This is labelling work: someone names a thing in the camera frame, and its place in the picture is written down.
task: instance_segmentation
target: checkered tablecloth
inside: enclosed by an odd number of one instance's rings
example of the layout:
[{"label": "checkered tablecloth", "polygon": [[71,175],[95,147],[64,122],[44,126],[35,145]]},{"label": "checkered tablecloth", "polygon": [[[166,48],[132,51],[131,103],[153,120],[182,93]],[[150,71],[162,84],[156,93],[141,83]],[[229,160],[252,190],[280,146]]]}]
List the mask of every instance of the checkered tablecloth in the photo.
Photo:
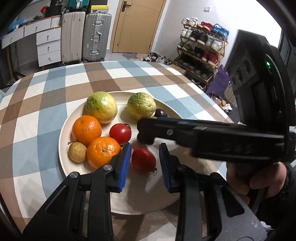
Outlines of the checkered tablecloth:
[{"label": "checkered tablecloth", "polygon": [[[65,178],[58,139],[67,116],[94,92],[126,90],[146,92],[184,119],[231,122],[194,83],[158,63],[76,64],[22,78],[0,103],[0,193],[21,231]],[[211,171],[219,168],[225,170],[219,164]],[[119,240],[174,240],[177,215],[176,203],[146,215],[113,215],[114,233]]]}]

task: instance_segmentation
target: wooden door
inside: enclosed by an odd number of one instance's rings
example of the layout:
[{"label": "wooden door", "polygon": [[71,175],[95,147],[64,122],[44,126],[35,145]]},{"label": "wooden door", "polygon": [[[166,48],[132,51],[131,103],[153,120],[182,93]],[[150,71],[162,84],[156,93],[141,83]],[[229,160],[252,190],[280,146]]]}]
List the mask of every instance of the wooden door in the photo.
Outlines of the wooden door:
[{"label": "wooden door", "polygon": [[[131,6],[126,6],[123,12],[125,1]],[[163,4],[164,0],[122,1],[112,51],[148,53]]]}]

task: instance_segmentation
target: light switch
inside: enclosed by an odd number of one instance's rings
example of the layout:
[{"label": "light switch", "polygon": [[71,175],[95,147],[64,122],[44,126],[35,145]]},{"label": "light switch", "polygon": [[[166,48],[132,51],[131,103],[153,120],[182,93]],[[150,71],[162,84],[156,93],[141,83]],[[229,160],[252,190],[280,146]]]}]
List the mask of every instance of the light switch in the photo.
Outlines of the light switch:
[{"label": "light switch", "polygon": [[205,12],[209,12],[211,10],[211,7],[205,7]]}]

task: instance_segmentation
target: drawer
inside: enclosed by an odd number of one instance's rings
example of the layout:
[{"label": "drawer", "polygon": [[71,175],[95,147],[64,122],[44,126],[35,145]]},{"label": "drawer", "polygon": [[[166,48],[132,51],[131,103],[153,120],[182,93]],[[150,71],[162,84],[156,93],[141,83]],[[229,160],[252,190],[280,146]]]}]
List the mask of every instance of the drawer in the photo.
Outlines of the drawer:
[{"label": "drawer", "polygon": [[39,67],[61,61],[61,51],[43,54],[38,56]]},{"label": "drawer", "polygon": [[34,33],[49,29],[51,26],[51,23],[52,23],[52,19],[48,18],[48,19],[37,21],[36,23],[31,23],[26,25],[24,37],[30,34],[34,34]]},{"label": "drawer", "polygon": [[61,39],[61,28],[55,28],[36,34],[36,44],[44,44]]},{"label": "drawer", "polygon": [[23,37],[24,37],[24,27],[18,28],[17,30],[7,34],[2,39],[2,48],[5,48],[6,46],[12,44],[13,42],[15,42]]},{"label": "drawer", "polygon": [[55,27],[59,26],[60,19],[61,19],[61,17],[52,18],[51,28],[55,28]]},{"label": "drawer", "polygon": [[38,56],[61,50],[61,40],[37,45]]}]

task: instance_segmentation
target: purple bag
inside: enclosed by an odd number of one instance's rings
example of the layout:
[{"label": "purple bag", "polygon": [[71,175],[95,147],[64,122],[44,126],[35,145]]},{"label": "purple bag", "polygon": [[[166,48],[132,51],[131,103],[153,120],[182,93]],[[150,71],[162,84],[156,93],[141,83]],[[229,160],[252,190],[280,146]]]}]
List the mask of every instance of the purple bag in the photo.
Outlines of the purple bag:
[{"label": "purple bag", "polygon": [[215,93],[219,96],[224,96],[224,91],[228,86],[229,81],[230,78],[228,76],[228,73],[224,70],[223,65],[221,65],[206,93]]}]

